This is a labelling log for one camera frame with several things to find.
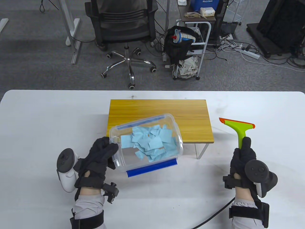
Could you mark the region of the person's right hand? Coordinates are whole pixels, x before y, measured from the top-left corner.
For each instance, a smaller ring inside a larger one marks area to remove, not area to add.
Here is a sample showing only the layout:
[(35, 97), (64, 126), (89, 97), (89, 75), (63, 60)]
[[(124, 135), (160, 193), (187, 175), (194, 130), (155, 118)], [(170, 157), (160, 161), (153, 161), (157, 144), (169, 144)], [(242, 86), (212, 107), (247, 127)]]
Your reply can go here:
[(241, 149), (236, 148), (234, 150), (230, 162), (230, 175), (236, 180), (241, 180), (242, 188), (254, 188), (253, 182), (245, 174), (245, 165), (251, 160), (256, 160), (256, 153), (251, 148), (251, 139), (244, 137)]

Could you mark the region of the person's left hand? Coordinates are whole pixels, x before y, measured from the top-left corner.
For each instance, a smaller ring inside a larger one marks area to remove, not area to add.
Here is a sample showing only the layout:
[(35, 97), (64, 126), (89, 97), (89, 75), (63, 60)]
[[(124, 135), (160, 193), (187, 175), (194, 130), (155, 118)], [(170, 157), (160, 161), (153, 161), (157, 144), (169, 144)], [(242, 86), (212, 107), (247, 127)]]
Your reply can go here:
[(78, 179), (75, 188), (96, 188), (102, 189), (104, 186), (107, 168), (115, 169), (112, 156), (117, 153), (118, 144), (110, 143), (109, 137), (98, 138), (94, 143), (89, 154), (82, 159)]

